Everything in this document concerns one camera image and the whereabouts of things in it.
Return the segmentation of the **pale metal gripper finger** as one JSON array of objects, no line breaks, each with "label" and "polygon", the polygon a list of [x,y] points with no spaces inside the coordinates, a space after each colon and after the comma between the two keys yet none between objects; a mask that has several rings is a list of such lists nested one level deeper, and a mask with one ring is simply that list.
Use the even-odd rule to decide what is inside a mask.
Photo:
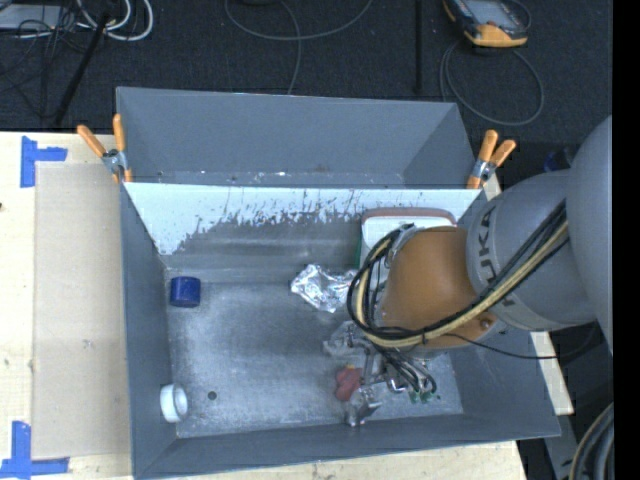
[{"label": "pale metal gripper finger", "polygon": [[343,322],[322,343],[323,352],[332,358],[356,358],[369,349],[369,341],[360,327],[353,322]]},{"label": "pale metal gripper finger", "polygon": [[350,427],[361,426],[381,406],[382,401],[373,387],[360,387],[352,393],[346,402],[344,422]]}]

